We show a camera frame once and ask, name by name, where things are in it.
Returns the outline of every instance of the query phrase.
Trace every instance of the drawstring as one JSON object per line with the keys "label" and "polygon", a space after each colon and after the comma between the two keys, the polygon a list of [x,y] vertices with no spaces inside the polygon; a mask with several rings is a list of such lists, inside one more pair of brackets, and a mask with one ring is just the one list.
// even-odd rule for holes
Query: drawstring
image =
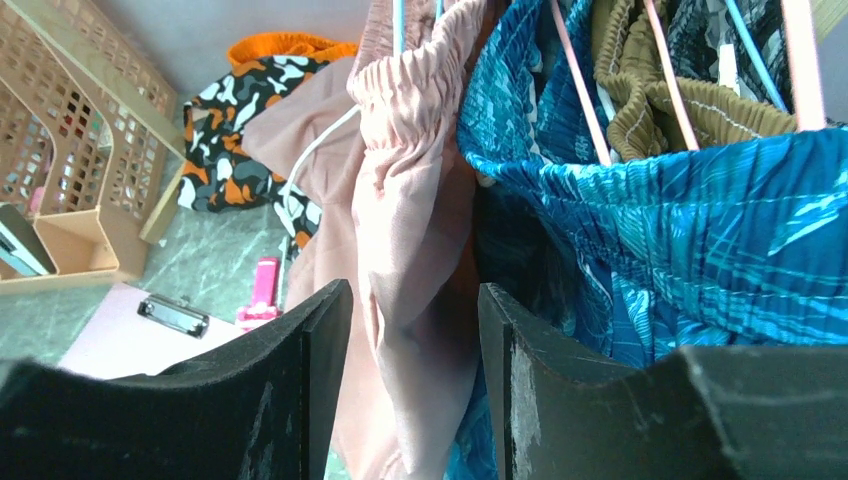
{"label": "drawstring", "polygon": [[280,250],[283,252],[283,261],[280,263],[280,273],[279,276],[282,278],[286,272],[286,259],[289,256],[289,249],[291,248],[291,241],[297,235],[297,232],[294,228],[294,213],[289,208],[289,199],[291,198],[291,192],[293,188],[296,188],[294,181],[297,178],[297,174],[303,165],[306,163],[306,159],[318,148],[321,143],[330,136],[337,128],[344,125],[345,122],[353,118],[359,112],[359,105],[354,105],[353,108],[347,111],[344,115],[341,116],[338,120],[336,120],[332,125],[327,127],[326,130],[321,132],[321,135],[318,135],[318,138],[312,141],[306,150],[300,154],[297,161],[294,162],[294,166],[292,167],[292,171],[289,174],[289,179],[285,185],[283,185],[283,189],[281,192],[281,200],[279,204],[274,205],[274,211],[277,213],[277,216],[280,217],[280,221],[283,222],[283,228],[286,229],[286,233],[283,236],[283,242],[280,244]]}

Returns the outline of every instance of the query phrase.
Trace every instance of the wicker basket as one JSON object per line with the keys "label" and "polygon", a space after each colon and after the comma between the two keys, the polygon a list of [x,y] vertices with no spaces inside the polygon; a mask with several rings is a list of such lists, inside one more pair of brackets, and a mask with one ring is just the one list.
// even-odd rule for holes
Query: wicker basket
{"label": "wicker basket", "polygon": [[[38,15],[25,20],[20,5]],[[107,59],[106,73],[137,92],[129,95],[140,94],[168,124],[173,114],[173,89],[89,0],[0,3],[0,202],[32,220],[57,271],[23,277],[0,262],[0,293],[140,277],[148,245],[139,232],[165,161],[168,139],[131,114],[132,102],[100,88],[55,37],[31,27],[51,22],[83,54]]]}

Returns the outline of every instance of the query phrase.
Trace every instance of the brown fabric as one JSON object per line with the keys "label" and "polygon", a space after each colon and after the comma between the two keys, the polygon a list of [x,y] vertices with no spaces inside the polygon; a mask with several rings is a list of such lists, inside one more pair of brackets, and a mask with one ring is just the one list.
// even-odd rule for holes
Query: brown fabric
{"label": "brown fabric", "polygon": [[[595,27],[608,1],[596,6]],[[607,130],[609,142],[625,161],[685,150],[644,6],[636,0],[614,1],[595,62],[595,79],[621,106]],[[656,0],[656,6],[664,18],[667,1]],[[596,42],[593,37],[593,51]],[[791,115],[728,88],[681,77],[677,83],[702,148],[795,130]]]}

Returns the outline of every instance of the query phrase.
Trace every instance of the pink garment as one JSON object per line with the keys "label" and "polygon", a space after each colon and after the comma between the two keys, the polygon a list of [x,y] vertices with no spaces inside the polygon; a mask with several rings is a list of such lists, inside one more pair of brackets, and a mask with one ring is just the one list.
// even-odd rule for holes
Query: pink garment
{"label": "pink garment", "polygon": [[[453,139],[464,64],[485,0],[407,6],[407,51],[391,53],[391,9],[375,0],[348,90],[362,106],[300,170],[323,208],[289,272],[286,310],[335,278],[355,302],[333,448],[354,480],[441,479],[479,358],[478,280],[468,236],[474,173]],[[287,177],[307,145],[353,105],[349,59],[248,123],[242,147]]]}

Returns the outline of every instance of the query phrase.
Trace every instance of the pink hanger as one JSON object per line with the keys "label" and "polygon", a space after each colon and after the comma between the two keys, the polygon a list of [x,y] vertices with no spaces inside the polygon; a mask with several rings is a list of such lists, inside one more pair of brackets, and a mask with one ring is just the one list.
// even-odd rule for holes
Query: pink hanger
{"label": "pink hanger", "polygon": [[648,12],[651,30],[653,30],[654,38],[657,41],[657,50],[660,54],[663,76],[665,77],[665,83],[668,84],[671,106],[674,108],[674,114],[677,117],[677,123],[680,125],[680,131],[683,133],[683,141],[686,142],[686,148],[689,150],[698,150],[698,139],[695,138],[695,131],[692,129],[692,123],[689,121],[689,114],[686,113],[686,108],[683,106],[683,96],[680,95],[680,88],[677,86],[677,79],[674,77],[674,69],[671,66],[671,55],[668,53],[668,44],[665,40],[665,33],[663,32],[662,23],[660,22],[659,14],[657,14],[657,7],[654,5],[654,0],[645,0],[645,10]]}
{"label": "pink hanger", "polygon": [[565,59],[568,60],[568,66],[571,69],[571,75],[577,87],[580,106],[583,107],[583,113],[586,115],[586,121],[589,123],[589,133],[592,135],[592,143],[595,144],[595,150],[598,152],[598,161],[600,161],[601,165],[609,167],[612,165],[609,147],[607,147],[607,142],[604,139],[604,133],[601,130],[600,122],[598,122],[598,116],[595,114],[592,100],[589,98],[589,90],[586,89],[586,82],[583,81],[583,74],[580,72],[580,65],[577,63],[577,55],[574,53],[574,47],[571,46],[568,29],[565,28],[565,20],[562,18],[562,12],[559,11],[557,0],[551,0],[551,10],[553,10],[554,23],[559,33],[559,39],[562,42],[562,48],[565,50]]}
{"label": "pink hanger", "polygon": [[792,76],[798,131],[821,130],[827,126],[827,121],[810,2],[781,0],[780,3],[786,26],[786,48],[789,51],[789,72]]}

